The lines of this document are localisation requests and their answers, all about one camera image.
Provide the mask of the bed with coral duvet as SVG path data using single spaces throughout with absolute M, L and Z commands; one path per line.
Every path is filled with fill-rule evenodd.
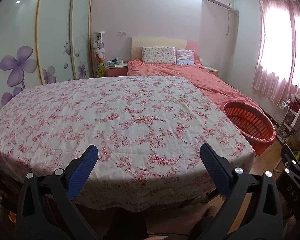
M 143 63 L 140 59 L 136 59 L 128 62 L 127 75 L 184 77 L 218 107 L 226 101 L 234 100 L 262 110 L 253 99 L 213 75 L 199 61 L 196 61 L 194 66 L 180 66 L 171 63 Z

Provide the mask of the cream wooden headboard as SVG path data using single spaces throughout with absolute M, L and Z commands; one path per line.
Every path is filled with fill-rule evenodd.
M 131 60 L 141 59 L 141 47 L 170 46 L 185 50 L 194 50 L 194 60 L 199 60 L 199 43 L 169 37 L 135 36 L 131 38 Z

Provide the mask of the floral pink white tablecloth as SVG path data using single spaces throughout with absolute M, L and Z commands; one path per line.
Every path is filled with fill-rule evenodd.
M 200 159 L 208 143 L 249 171 L 255 151 L 184 77 L 125 76 L 27 88 L 0 110 L 0 170 L 18 181 L 49 175 L 90 145 L 98 161 L 79 204 L 132 212 L 213 188 Z

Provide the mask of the pink striped pillow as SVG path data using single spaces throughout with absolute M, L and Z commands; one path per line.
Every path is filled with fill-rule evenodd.
M 176 64 L 179 66 L 195 66 L 194 50 L 175 49 Z

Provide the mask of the white mug on nightstand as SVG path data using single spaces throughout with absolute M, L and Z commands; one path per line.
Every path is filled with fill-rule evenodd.
M 123 64 L 123 59 L 117 60 L 117 65 L 122 65 Z

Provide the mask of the red plastic laundry basket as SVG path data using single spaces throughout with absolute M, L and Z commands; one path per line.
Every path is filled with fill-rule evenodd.
M 274 143 L 274 125 L 257 108 L 240 101 L 227 101 L 222 104 L 221 110 L 243 134 L 256 155 L 262 155 Z

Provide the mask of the pink left nightstand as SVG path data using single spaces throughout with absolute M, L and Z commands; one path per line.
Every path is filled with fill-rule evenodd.
M 106 76 L 126 76 L 128 71 L 128 65 L 126 63 L 116 64 L 111 67 L 107 67 Z

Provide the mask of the floral white pillow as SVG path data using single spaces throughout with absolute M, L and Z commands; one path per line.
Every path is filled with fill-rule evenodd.
M 170 63 L 176 64 L 176 55 L 174 47 L 153 46 L 141 47 L 143 63 Z

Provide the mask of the pink window curtain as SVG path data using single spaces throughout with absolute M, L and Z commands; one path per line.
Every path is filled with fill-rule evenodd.
M 253 89 L 273 103 L 300 95 L 300 4 L 258 0 L 261 42 Z

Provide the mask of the clear tube of plush toys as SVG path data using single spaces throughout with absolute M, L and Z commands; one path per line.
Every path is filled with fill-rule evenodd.
M 93 62 L 96 77 L 104 77 L 106 74 L 104 32 L 93 33 Z

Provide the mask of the right nightstand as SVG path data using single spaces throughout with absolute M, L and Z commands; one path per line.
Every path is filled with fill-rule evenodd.
M 211 74 L 213 74 L 214 76 L 219 77 L 219 71 L 216 70 L 215 68 L 208 67 L 208 66 L 204 66 L 204 68 L 205 68 L 208 72 L 210 72 Z

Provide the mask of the sliding wardrobe with purple flowers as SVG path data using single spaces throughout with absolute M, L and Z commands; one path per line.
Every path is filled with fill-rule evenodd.
M 91 0 L 0 0 L 0 109 L 22 90 L 92 77 Z

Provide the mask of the white wall outlet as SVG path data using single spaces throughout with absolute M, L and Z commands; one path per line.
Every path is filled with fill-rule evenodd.
M 125 31 L 118 31 L 117 35 L 118 36 L 125 36 L 127 33 Z

